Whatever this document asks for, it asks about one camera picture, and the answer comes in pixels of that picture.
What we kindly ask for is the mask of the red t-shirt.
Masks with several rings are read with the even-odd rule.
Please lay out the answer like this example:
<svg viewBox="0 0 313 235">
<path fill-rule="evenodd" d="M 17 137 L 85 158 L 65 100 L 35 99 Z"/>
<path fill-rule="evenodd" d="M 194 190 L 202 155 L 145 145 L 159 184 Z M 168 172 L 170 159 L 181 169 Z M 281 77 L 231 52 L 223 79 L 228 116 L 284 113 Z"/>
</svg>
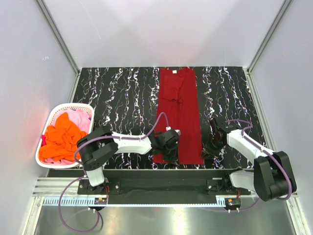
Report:
<svg viewBox="0 0 313 235">
<path fill-rule="evenodd" d="M 160 70 L 157 115 L 164 112 L 155 131 L 165 132 L 166 126 L 180 130 L 178 161 L 183 165 L 202 165 L 202 140 L 195 71 Z"/>
</svg>

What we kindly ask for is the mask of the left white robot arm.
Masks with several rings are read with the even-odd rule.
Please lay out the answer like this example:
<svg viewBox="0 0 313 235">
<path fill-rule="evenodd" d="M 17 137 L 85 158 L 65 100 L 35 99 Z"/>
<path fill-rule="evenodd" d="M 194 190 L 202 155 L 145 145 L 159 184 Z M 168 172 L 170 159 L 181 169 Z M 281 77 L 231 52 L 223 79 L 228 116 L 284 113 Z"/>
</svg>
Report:
<svg viewBox="0 0 313 235">
<path fill-rule="evenodd" d="M 139 155 L 161 154 L 165 161 L 176 161 L 180 130 L 166 128 L 165 132 L 150 131 L 146 135 L 124 135 L 101 127 L 80 139 L 74 153 L 80 156 L 89 189 L 96 194 L 105 190 L 105 177 L 102 165 L 113 155 L 136 153 Z"/>
</svg>

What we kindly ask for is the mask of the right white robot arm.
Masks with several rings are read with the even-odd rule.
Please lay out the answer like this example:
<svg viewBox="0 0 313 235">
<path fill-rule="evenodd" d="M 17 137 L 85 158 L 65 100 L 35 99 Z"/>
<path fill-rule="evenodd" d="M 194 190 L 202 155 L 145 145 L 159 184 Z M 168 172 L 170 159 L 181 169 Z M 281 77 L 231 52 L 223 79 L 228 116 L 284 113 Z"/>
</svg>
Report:
<svg viewBox="0 0 313 235">
<path fill-rule="evenodd" d="M 252 171 L 239 168 L 225 175 L 222 180 L 224 192 L 233 194 L 244 188 L 255 192 L 263 201 L 288 200 L 297 190 L 288 154 L 258 143 L 246 133 L 253 127 L 252 123 L 245 121 L 246 126 L 242 128 L 238 126 L 239 122 L 222 117 L 212 118 L 209 122 L 213 132 L 204 148 L 207 155 L 215 157 L 229 146 L 253 164 Z"/>
</svg>

